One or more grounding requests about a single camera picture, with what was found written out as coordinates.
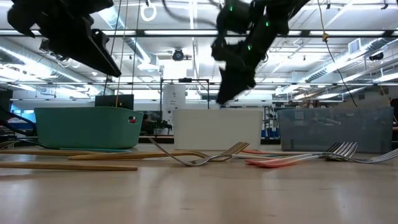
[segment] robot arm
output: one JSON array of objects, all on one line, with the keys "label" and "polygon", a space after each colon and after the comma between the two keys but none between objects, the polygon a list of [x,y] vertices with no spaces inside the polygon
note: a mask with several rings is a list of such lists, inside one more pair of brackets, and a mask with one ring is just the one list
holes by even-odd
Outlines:
[{"label": "robot arm", "polygon": [[[55,55],[73,58],[107,75],[121,75],[105,47],[109,38],[98,29],[91,30],[94,20],[90,14],[113,6],[112,0],[12,1],[14,5],[7,19],[15,30],[35,37],[30,28],[37,24]],[[289,19],[307,2],[309,0],[253,0],[247,4],[226,0],[216,21],[218,37],[211,46],[214,59],[226,62],[226,69],[220,70],[222,82],[217,103],[225,104],[256,85],[257,65],[278,34],[289,33]],[[248,36],[237,44],[227,44],[228,31],[248,33]]]},{"label": "robot arm", "polygon": [[55,55],[72,58],[107,75],[121,75],[105,47],[109,38],[98,29],[91,29],[94,20],[90,14],[113,6],[112,0],[12,1],[7,19],[15,30],[34,38],[30,28],[37,24]]},{"label": "robot arm", "polygon": [[[309,0],[253,0],[250,4],[226,1],[217,17],[219,34],[211,46],[213,58],[226,62],[225,70],[220,69],[222,82],[217,103],[225,104],[255,86],[257,65],[278,34],[289,33],[289,19],[307,2]],[[227,31],[249,34],[245,40],[230,45],[224,38]]]}]

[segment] wire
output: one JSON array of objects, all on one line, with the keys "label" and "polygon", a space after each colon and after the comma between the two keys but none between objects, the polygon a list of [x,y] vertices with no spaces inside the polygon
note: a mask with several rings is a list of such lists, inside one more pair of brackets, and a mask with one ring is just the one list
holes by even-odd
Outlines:
[{"label": "wire", "polygon": [[[115,25],[115,27],[114,27],[114,35],[116,35],[116,32],[118,31],[118,25],[119,25],[119,18],[120,18],[120,10],[122,9],[122,1],[120,1],[120,3],[119,3],[119,10],[118,10],[118,17],[116,18],[116,25]],[[112,47],[111,47],[111,55],[112,55],[112,53],[113,53],[113,47],[114,47],[114,41],[115,41],[115,37],[113,37],[113,40],[112,40]],[[103,94],[103,96],[105,95],[105,92],[106,92],[106,84],[108,84],[108,78],[109,78],[109,75],[106,75],[106,80],[105,80],[105,86],[104,86],[104,94]]]},{"label": "wire", "polygon": [[[170,8],[167,6],[166,0],[162,0],[162,4],[163,4],[163,7],[166,10],[167,14],[170,17],[174,18],[175,20],[181,21],[181,22],[190,22],[190,18],[189,17],[180,16],[179,14],[176,14],[176,13],[172,12],[170,10]],[[210,21],[210,20],[207,20],[207,19],[194,19],[193,22],[197,22],[197,23],[201,23],[201,24],[207,24],[209,26],[217,28],[217,25],[213,21]]]},{"label": "wire", "polygon": [[[138,2],[138,11],[140,10],[141,7],[141,0]],[[138,30],[138,22],[139,22],[139,17],[137,17],[136,21],[136,30]],[[136,52],[137,52],[137,37],[134,42],[134,57],[132,58],[132,79],[131,79],[131,94],[133,94],[134,91],[134,73],[136,71]]]},{"label": "wire", "polygon": [[[129,12],[129,7],[126,7],[126,16],[125,16],[125,18],[124,18],[124,24],[127,24],[127,15],[128,15],[128,12]],[[124,40],[124,37],[125,37],[125,36],[126,36],[126,28],[124,28],[122,40]],[[122,65],[123,65],[124,45],[125,45],[125,43],[123,42],[123,44],[122,44],[122,56],[121,56],[121,58],[120,58],[120,71],[122,70]],[[119,88],[120,88],[120,78],[121,78],[121,76],[119,76],[119,80],[118,80],[118,89],[116,90],[116,102],[115,102],[115,104],[114,104],[115,107],[118,107]]]},{"label": "wire", "polygon": [[[333,63],[336,65],[335,58],[333,58],[333,55],[332,55],[331,52],[330,52],[330,48],[329,48],[329,44],[328,44],[328,40],[327,40],[328,34],[325,32],[325,25],[323,24],[323,15],[322,15],[321,3],[319,2],[319,0],[317,0],[317,2],[318,2],[318,7],[319,7],[319,13],[320,13],[320,16],[321,16],[321,25],[322,25],[322,31],[323,31],[323,41],[325,42],[326,47],[328,48],[328,52],[329,52],[329,55],[330,55],[330,57],[331,57]],[[346,89],[347,89],[347,91],[348,91],[348,93],[349,93],[349,95],[350,95],[350,97],[351,97],[351,99],[352,99],[352,101],[353,101],[355,107],[358,107],[358,105],[355,103],[353,94],[350,92],[350,90],[349,90],[347,84],[344,82],[344,78],[343,78],[343,75],[342,75],[341,72],[340,72],[340,69],[338,69],[337,66],[336,66],[336,69],[337,69],[337,72],[340,74],[341,81],[343,82],[344,86],[346,87]]]}]

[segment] ceiling duct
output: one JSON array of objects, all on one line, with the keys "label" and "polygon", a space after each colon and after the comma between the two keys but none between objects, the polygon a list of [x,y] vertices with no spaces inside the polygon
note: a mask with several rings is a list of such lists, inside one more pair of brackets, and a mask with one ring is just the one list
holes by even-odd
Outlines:
[{"label": "ceiling duct", "polygon": [[331,72],[334,72],[336,70],[336,67],[341,68],[345,66],[346,62],[349,62],[351,60],[357,59],[362,56],[366,56],[369,54],[374,54],[375,51],[380,50],[382,47],[386,46],[388,43],[391,43],[392,41],[396,40],[395,38],[379,38],[376,39],[372,42],[368,42],[367,44],[364,44],[364,40],[361,39],[362,46],[364,46],[359,52],[350,54],[349,49],[346,49],[342,53],[333,56],[336,62],[339,62],[342,64],[335,65],[333,63],[332,59],[327,60],[322,66],[313,69],[312,71],[309,72],[309,75],[305,77],[305,82],[312,82],[316,80],[317,78],[320,78],[324,75],[327,75]]},{"label": "ceiling duct", "polygon": [[[5,52],[8,55],[11,55],[15,58],[18,58],[21,62],[24,63],[24,66],[29,68],[30,72],[47,72],[53,75],[60,75],[61,80],[72,80],[73,82],[92,82],[89,78],[84,77],[76,72],[73,72],[67,68],[63,68],[62,66],[58,65],[56,62],[53,62],[41,55],[33,53],[26,48],[17,45],[10,40],[5,38],[0,39],[0,52]],[[103,91],[103,86],[95,86],[100,91]]]},{"label": "ceiling duct", "polygon": [[[107,9],[103,9],[98,12],[99,16],[109,25],[110,28],[116,30],[127,29],[121,16],[118,18],[118,11],[116,6],[112,6]],[[138,60],[143,64],[152,64],[158,66],[158,59],[155,55],[148,54],[137,42],[135,38],[132,37],[122,37],[123,41],[130,47],[130,49],[135,53]]]},{"label": "ceiling duct", "polygon": [[[344,50],[342,53],[334,55],[333,58],[335,62],[331,59],[327,60],[325,63],[320,65],[317,68],[309,71],[307,75],[305,75],[302,79],[298,81],[298,83],[306,82],[310,83],[317,78],[320,78],[324,75],[330,74],[337,70],[337,68],[342,68],[344,66],[349,65],[350,63],[354,62],[355,59],[360,57],[368,57],[377,51],[384,50],[390,44],[396,43],[396,38],[378,38],[372,41],[368,39],[361,39],[361,49],[356,51],[355,53],[351,54],[349,49]],[[276,94],[286,94],[290,93],[291,91],[297,89],[297,85],[286,86],[282,88],[276,89]]]},{"label": "ceiling duct", "polygon": [[0,49],[0,63],[1,64],[18,64],[18,65],[25,65],[25,63],[19,60],[17,57],[12,56],[11,54],[7,54],[7,52]]}]

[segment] table surface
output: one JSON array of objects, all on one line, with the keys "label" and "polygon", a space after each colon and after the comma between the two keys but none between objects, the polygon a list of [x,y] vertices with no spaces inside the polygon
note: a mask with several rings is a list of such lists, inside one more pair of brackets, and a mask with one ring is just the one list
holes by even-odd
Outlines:
[{"label": "table surface", "polygon": [[378,165],[315,160],[281,169],[237,160],[203,167],[182,167],[169,158],[96,163],[139,170],[0,169],[1,223],[380,224],[398,219],[397,160]]}]

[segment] fork tines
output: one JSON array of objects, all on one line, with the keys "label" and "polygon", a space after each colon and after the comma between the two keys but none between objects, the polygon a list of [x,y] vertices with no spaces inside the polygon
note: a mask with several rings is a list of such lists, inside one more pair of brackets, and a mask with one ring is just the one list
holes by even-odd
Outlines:
[{"label": "fork tines", "polygon": [[250,144],[247,142],[238,142],[227,151],[221,153],[221,155],[232,155],[241,152],[243,149],[247,148]]}]

